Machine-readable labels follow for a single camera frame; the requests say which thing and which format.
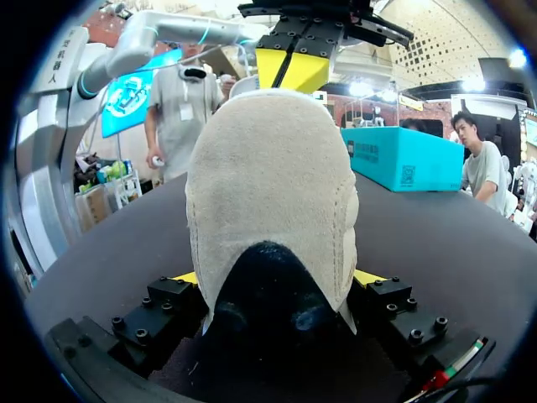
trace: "perforated ceiling panel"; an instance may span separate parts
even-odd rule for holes
[[[462,0],[394,0],[383,18],[414,32],[409,51],[390,46],[396,81],[415,86],[482,78],[478,58],[508,57],[509,39]]]

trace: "cyan box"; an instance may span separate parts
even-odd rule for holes
[[[407,128],[344,128],[352,170],[391,191],[459,191],[464,147]]]

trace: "robotic arm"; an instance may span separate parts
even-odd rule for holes
[[[369,0],[330,5],[304,0],[254,1],[239,6],[244,17],[279,15],[273,32],[259,24],[237,24],[187,14],[142,11],[134,14],[109,55],[95,60],[76,84],[84,99],[95,97],[110,80],[135,71],[153,57],[157,40],[198,44],[258,42],[261,87],[281,86],[312,92],[328,81],[337,46],[361,39],[384,46],[386,39],[408,47],[414,35],[373,15]]]
[[[187,14],[142,11],[134,14],[110,54],[96,59],[80,75],[76,88],[84,99],[96,97],[113,78],[147,64],[157,40],[197,44],[237,44],[256,41],[267,27],[237,24]]]

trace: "blue display screen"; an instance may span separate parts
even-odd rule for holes
[[[108,87],[107,104],[102,111],[102,137],[113,136],[145,120],[151,95],[151,84],[156,71],[142,71],[177,63],[180,49],[155,56],[137,72],[119,77]]]

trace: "white t-shirt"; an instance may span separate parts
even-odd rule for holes
[[[498,147],[490,141],[484,141],[479,155],[477,157],[474,157],[473,154],[470,155],[462,169],[462,187],[466,188],[470,185],[474,197],[486,181],[490,181],[498,187],[488,199],[487,205],[503,215],[505,191],[507,190],[505,170]]]
[[[156,74],[149,106],[157,107],[159,113],[157,135],[164,154],[164,181],[188,170],[201,130],[223,98],[213,74],[199,82],[183,80],[178,66]]]

